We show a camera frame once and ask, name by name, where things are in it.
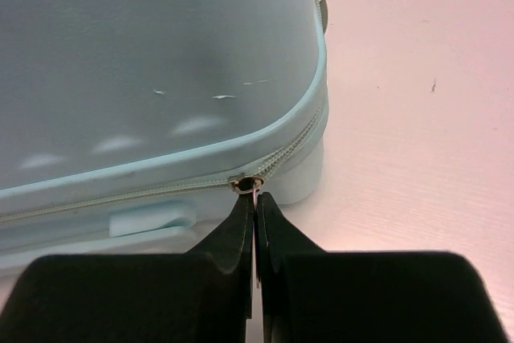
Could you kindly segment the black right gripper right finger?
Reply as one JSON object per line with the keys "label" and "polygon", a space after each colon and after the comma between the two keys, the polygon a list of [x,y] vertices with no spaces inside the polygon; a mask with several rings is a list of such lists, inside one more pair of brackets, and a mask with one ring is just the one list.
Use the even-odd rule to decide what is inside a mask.
{"label": "black right gripper right finger", "polygon": [[473,265],[446,251],[326,251],[259,197],[266,342],[505,342]]}

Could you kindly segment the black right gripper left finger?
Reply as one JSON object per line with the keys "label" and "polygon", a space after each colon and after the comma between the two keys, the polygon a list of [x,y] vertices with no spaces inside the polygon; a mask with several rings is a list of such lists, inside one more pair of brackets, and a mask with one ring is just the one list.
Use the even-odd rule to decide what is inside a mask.
{"label": "black right gripper left finger", "polygon": [[242,342],[255,196],[182,254],[49,255],[20,275],[4,342]]}

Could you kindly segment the light blue suitcase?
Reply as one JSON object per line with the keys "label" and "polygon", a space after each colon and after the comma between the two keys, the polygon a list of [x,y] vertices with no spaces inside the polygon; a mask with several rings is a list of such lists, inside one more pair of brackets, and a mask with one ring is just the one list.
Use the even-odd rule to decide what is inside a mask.
{"label": "light blue suitcase", "polygon": [[1,273],[159,252],[319,185],[324,0],[1,0]]}

